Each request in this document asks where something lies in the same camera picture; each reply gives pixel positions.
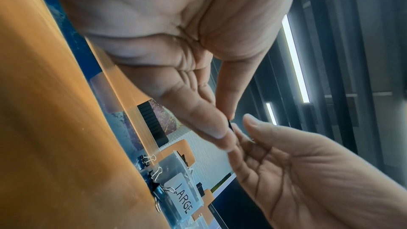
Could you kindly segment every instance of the fluorescent light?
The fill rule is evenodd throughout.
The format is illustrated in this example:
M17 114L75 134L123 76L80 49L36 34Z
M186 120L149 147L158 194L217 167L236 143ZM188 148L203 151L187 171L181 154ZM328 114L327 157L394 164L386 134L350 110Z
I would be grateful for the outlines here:
M267 107L267 110L268 110L268 114L270 115L271 122L276 126L277 121L276 121L276 118L274 117L274 113L273 113L273 110L271 109L270 103L266 103L266 107Z
M291 33L290 23L288 22L287 15L283 18L283 29L285 33L285 38L288 44L288 50L290 51L291 60L293 62L295 75L297 77L298 86L300 87L300 92L302 96L302 102L309 103L309 97L307 93L307 87L305 87L304 76L302 75L302 70L300 66L300 61L298 59L297 49L295 48L293 34Z

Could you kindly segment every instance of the fingernail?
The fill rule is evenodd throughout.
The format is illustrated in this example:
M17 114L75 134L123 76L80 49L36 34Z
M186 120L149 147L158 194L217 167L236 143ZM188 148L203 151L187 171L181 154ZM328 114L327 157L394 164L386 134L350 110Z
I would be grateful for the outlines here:
M245 117L247 119L247 122L252 126L257 126L260 123L260 121L251 114L245 114Z

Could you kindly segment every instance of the light fixture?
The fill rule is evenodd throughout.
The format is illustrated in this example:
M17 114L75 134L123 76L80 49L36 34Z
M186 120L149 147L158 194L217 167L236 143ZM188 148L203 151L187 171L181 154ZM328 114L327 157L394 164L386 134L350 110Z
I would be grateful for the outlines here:
M273 110L271 109L270 103L266 103L266 107L267 107L268 114L270 115L271 122L276 126L277 121L276 121L276 118L274 117L274 113L273 113Z
M283 29L285 33L285 39L287 40L288 50L290 51L291 60L293 62L295 75L297 77L298 86L300 87L300 92L302 96L302 102L309 103L309 97L307 92L307 87L305 87L304 76L302 75L302 70L300 66L300 61L298 59L297 49L295 48L293 34L291 33L290 23L288 22L287 15L283 18Z

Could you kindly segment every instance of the white label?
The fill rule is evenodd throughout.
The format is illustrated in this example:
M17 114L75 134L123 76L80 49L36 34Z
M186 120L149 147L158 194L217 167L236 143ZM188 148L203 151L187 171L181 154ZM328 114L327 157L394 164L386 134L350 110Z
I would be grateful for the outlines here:
M164 187L172 187L175 189L175 193L169 191L167 191L167 193L177 208L181 219L192 215L194 208L196 209L197 207L197 203L182 173L177 174L171 180L167 181Z

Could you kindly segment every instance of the hand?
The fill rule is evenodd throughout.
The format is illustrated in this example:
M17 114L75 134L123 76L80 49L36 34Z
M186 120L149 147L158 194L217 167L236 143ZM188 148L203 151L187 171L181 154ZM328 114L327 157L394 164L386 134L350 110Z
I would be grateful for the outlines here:
M275 229L401 229L407 192L341 145L318 134L246 115L250 140L229 153L237 179Z
M237 103L292 0L61 0L76 29L144 93L223 149ZM212 56L223 61L216 90Z

